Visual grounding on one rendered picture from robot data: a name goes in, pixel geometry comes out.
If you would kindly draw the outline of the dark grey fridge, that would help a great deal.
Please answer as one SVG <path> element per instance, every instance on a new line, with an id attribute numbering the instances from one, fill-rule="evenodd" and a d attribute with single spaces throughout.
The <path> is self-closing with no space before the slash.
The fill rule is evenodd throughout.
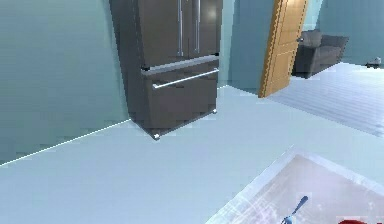
<path id="1" fill-rule="evenodd" d="M 195 0 L 182 0 L 183 56 L 178 56 L 178 0 L 109 0 L 129 117 L 154 139 L 215 113 L 218 73 L 160 89 L 152 84 L 219 69 L 223 0 L 201 0 L 200 53 Z"/>

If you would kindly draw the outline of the orange wooden room door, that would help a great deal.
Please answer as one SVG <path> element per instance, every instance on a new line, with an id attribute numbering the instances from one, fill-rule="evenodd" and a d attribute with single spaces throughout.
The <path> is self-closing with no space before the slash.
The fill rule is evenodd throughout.
<path id="1" fill-rule="evenodd" d="M 274 0 L 258 97 L 267 97 L 290 83 L 308 0 Z"/>

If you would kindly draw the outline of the dark grey sofa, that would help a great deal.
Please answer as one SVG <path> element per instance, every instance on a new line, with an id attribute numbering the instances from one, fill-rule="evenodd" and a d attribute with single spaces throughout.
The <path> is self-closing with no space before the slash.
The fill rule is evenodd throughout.
<path id="1" fill-rule="evenodd" d="M 347 36 L 323 34 L 319 29 L 302 31 L 303 42 L 298 42 L 292 75 L 308 79 L 341 62 Z"/>

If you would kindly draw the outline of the white glass table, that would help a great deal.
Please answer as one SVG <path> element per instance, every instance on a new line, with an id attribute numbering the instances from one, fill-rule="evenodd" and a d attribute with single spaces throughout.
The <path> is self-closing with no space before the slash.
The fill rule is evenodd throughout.
<path id="1" fill-rule="evenodd" d="M 285 151 L 205 224 L 280 224 L 303 196 L 309 199 L 293 224 L 384 224 L 383 185 L 297 148 Z"/>

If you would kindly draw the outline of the blue spoon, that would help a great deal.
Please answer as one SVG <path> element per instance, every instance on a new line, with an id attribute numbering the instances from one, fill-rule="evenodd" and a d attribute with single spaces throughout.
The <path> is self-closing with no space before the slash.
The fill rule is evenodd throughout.
<path id="1" fill-rule="evenodd" d="M 308 201 L 308 196 L 303 196 L 300 199 L 300 202 L 297 204 L 296 208 L 293 210 L 293 212 L 285 217 L 280 224 L 293 224 L 293 217 L 297 213 L 297 211 Z"/>

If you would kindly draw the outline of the small grey floor object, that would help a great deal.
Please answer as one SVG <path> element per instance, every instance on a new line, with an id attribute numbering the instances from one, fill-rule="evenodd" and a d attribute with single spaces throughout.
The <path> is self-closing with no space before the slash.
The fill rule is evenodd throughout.
<path id="1" fill-rule="evenodd" d="M 375 69 L 379 68 L 381 66 L 381 58 L 380 57 L 376 57 L 374 58 L 373 60 L 371 61 L 368 61 L 365 66 L 367 68 L 370 68 L 370 67 L 373 67 Z"/>

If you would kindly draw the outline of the red round object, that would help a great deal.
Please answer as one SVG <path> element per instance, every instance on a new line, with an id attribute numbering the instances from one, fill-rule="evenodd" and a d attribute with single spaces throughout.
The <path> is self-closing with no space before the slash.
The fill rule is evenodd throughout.
<path id="1" fill-rule="evenodd" d="M 344 219 L 338 222 L 338 224 L 368 224 L 365 221 L 356 220 L 356 219 Z"/>

